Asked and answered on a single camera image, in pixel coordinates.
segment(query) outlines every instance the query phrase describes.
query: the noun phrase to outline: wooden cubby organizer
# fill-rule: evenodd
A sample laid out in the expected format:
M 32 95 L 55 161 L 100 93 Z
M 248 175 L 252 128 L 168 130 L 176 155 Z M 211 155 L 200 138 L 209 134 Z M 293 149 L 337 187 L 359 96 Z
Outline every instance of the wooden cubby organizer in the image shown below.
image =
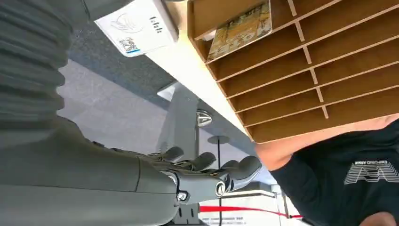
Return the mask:
M 188 2 L 190 41 L 252 140 L 399 113 L 399 0 L 271 0 L 270 35 L 206 62 L 204 35 L 263 2 Z

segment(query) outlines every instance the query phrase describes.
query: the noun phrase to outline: human arm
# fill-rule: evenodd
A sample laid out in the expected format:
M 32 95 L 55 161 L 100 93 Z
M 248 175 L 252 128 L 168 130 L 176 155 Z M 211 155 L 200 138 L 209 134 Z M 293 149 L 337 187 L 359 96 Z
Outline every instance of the human arm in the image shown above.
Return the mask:
M 259 144 L 256 146 L 256 152 L 268 170 L 273 171 L 285 166 L 293 153 L 312 144 L 347 132 L 383 129 L 397 119 L 399 114 L 393 114 Z

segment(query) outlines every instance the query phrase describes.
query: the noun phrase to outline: white box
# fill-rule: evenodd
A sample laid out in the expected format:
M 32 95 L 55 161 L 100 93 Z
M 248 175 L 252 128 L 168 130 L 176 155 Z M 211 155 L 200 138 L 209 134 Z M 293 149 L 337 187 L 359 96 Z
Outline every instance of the white box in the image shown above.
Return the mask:
M 161 0 L 135 0 L 95 23 L 126 57 L 151 52 L 178 39 Z

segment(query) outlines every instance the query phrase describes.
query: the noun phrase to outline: black t-shirt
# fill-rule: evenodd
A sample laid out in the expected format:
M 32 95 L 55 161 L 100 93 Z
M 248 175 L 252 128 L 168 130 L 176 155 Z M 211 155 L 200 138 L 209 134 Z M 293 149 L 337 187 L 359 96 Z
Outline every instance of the black t-shirt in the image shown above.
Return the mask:
M 399 222 L 399 121 L 309 146 L 272 171 L 298 211 L 315 225 L 358 226 L 386 211 Z

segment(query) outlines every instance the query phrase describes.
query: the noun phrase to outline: red barrier tape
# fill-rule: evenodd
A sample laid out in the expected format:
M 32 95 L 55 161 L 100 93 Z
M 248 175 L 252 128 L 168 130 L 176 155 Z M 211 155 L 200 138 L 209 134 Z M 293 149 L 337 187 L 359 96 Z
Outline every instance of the red barrier tape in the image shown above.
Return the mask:
M 231 207 L 231 206 L 200 206 L 200 212 L 226 212 L 226 211 L 242 211 L 242 210 L 252 210 L 252 211 L 262 211 L 277 214 L 279 216 L 284 216 L 287 218 L 302 218 L 301 215 L 288 215 L 285 213 L 279 213 L 269 210 L 255 209 L 255 208 L 245 208 L 245 207 Z

